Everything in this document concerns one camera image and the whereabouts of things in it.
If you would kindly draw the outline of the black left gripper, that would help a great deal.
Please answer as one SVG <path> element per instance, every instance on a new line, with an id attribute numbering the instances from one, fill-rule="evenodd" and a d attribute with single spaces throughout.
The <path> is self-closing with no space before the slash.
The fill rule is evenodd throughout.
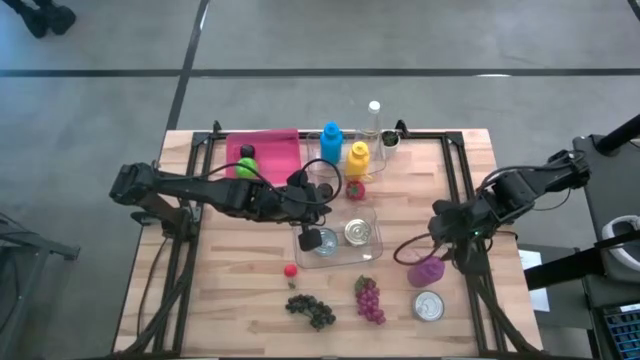
<path id="1" fill-rule="evenodd" d="M 331 212 L 327 204 L 331 194 L 326 195 L 322 190 L 322 187 L 331 186 L 312 183 L 304 170 L 294 171 L 284 186 L 274 186 L 267 180 L 264 183 L 267 188 L 264 210 L 267 222 L 311 225 Z"/>

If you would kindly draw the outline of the tin can teal label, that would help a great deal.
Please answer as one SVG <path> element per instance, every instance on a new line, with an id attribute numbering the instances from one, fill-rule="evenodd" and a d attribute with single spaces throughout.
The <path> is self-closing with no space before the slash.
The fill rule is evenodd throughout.
<path id="1" fill-rule="evenodd" d="M 320 228 L 321 245 L 314 249 L 318 256 L 329 257 L 336 253 L 338 247 L 338 236 L 329 228 Z"/>

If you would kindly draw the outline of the blue squeeze bottle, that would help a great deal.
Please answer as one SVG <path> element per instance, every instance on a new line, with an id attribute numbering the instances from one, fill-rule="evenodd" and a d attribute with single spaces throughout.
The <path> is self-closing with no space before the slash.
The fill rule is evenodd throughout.
<path id="1" fill-rule="evenodd" d="M 328 122 L 320 135 L 321 158 L 337 165 L 341 160 L 342 144 L 342 130 L 335 122 Z"/>

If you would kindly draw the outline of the green apple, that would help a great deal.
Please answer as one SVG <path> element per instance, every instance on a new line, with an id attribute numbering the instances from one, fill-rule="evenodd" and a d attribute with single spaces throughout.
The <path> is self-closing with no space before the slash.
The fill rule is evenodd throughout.
<path id="1" fill-rule="evenodd" d="M 234 169 L 237 178 L 255 179 L 259 173 L 258 163 L 251 157 L 240 158 Z"/>

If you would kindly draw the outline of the yellow squeeze bottle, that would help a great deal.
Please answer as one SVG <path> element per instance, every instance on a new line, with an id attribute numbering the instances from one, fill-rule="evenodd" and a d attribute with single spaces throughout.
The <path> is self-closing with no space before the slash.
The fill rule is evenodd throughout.
<path id="1" fill-rule="evenodd" d="M 349 181 L 361 179 L 368 172 L 370 160 L 369 147 L 365 142 L 352 144 L 346 158 L 345 176 Z"/>

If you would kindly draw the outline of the black grape bunch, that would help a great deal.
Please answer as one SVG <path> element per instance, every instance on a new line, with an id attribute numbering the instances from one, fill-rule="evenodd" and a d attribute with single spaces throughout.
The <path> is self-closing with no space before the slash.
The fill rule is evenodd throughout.
<path id="1" fill-rule="evenodd" d="M 312 295 L 295 295 L 285 304 L 285 309 L 291 314 L 301 314 L 309 318 L 309 325 L 316 331 L 333 325 L 337 317 L 332 308 Z"/>

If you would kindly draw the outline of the clear plastic container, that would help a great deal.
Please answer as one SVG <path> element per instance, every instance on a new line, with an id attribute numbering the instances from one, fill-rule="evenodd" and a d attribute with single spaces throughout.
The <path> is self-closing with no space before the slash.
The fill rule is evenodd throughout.
<path id="1" fill-rule="evenodd" d="M 357 141 L 364 142 L 369 149 L 369 162 L 366 169 L 365 181 L 371 182 L 373 177 L 380 172 L 383 172 L 387 167 L 387 160 L 385 158 L 385 151 L 380 136 L 373 136 L 370 134 L 363 134 L 357 130 L 343 130 L 343 142 L 341 145 L 341 157 L 336 167 L 339 169 L 342 176 L 345 176 L 347 167 L 347 155 L 349 154 L 352 145 Z M 306 162 L 321 158 L 321 138 L 322 132 L 309 132 L 305 137 L 305 145 L 307 146 L 307 159 Z M 333 179 L 337 177 L 335 171 L 330 165 L 324 162 L 316 162 L 311 164 L 308 170 L 316 177 L 322 179 Z"/>
<path id="2" fill-rule="evenodd" d="M 354 247 L 345 239 L 345 225 L 353 219 L 363 219 L 371 225 L 372 234 L 367 245 Z M 302 252 L 298 244 L 298 235 L 302 227 L 293 228 L 294 257 L 296 263 L 305 269 L 317 269 L 333 266 L 351 265 L 376 260 L 383 253 L 382 239 L 377 225 L 377 214 L 372 207 L 346 207 L 329 213 L 319 225 L 309 228 L 329 228 L 338 236 L 338 247 L 334 255 L 318 256 L 314 250 Z"/>

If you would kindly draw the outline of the large silver tin can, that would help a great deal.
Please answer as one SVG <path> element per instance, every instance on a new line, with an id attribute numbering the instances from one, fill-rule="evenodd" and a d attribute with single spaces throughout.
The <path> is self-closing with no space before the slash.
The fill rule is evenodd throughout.
<path id="1" fill-rule="evenodd" d="M 415 297 L 413 311 L 422 321 L 437 321 L 444 315 L 444 302 L 438 294 L 424 291 Z"/>

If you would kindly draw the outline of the succulent plant white pot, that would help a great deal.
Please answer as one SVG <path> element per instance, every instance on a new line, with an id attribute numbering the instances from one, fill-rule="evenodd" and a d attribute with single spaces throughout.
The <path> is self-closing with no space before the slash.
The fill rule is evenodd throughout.
<path id="1" fill-rule="evenodd" d="M 385 130 L 381 133 L 381 140 L 386 156 L 392 156 L 400 143 L 400 136 L 395 130 Z"/>

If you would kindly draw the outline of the clear bottle white cap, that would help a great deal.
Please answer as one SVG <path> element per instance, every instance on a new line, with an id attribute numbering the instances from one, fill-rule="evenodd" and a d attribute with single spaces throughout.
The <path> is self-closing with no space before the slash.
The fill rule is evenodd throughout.
<path id="1" fill-rule="evenodd" d="M 381 104 L 376 101 L 370 101 L 368 104 L 368 118 L 361 128 L 361 133 L 367 137 L 377 137 L 382 128 L 381 124 Z"/>

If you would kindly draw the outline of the red grape bunch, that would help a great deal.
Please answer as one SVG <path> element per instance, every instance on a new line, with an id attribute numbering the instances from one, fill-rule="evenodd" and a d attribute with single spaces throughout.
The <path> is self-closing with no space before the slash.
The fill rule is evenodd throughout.
<path id="1" fill-rule="evenodd" d="M 360 275 L 354 284 L 358 314 L 367 321 L 382 325 L 386 321 L 380 308 L 380 289 L 373 278 Z"/>

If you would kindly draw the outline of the white curved device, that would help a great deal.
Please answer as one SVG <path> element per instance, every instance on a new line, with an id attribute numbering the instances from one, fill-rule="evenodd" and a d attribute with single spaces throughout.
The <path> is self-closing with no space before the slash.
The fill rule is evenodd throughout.
<path id="1" fill-rule="evenodd" d="M 633 231 L 640 231 L 640 216 L 624 215 L 608 222 L 601 234 L 603 240 L 609 240 Z M 609 253 L 624 267 L 640 272 L 640 250 L 631 250 L 632 247 L 633 244 L 616 245 Z"/>

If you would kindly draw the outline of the dark grey side cart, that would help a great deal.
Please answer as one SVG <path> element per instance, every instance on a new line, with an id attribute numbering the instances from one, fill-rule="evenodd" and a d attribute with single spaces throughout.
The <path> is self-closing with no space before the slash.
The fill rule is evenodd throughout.
<path id="1" fill-rule="evenodd" d="M 640 303 L 640 272 L 624 267 L 609 250 L 621 244 L 633 244 L 631 250 L 640 250 L 640 231 L 609 240 L 602 239 L 601 231 L 617 217 L 640 216 L 640 114 L 607 135 L 576 138 L 573 146 L 584 152 L 591 171 L 585 196 L 597 242 L 589 249 L 532 267 L 525 277 L 531 290 L 579 280 L 592 322 L 588 330 L 592 354 L 600 360 L 616 360 L 602 311 Z"/>

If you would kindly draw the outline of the backlit keyboard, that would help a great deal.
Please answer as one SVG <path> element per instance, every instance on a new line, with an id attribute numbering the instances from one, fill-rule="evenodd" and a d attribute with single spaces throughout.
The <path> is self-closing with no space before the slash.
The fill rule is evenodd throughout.
<path id="1" fill-rule="evenodd" d="M 603 319 L 616 360 L 640 360 L 640 303 L 604 308 Z"/>

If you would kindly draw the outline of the black metal stand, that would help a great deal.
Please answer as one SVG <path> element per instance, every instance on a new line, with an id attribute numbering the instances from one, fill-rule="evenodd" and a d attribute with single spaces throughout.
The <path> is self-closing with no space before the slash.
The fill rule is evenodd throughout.
<path id="1" fill-rule="evenodd" d="M 80 248 L 46 239 L 0 212 L 0 360 L 9 360 L 48 257 L 74 261 Z"/>

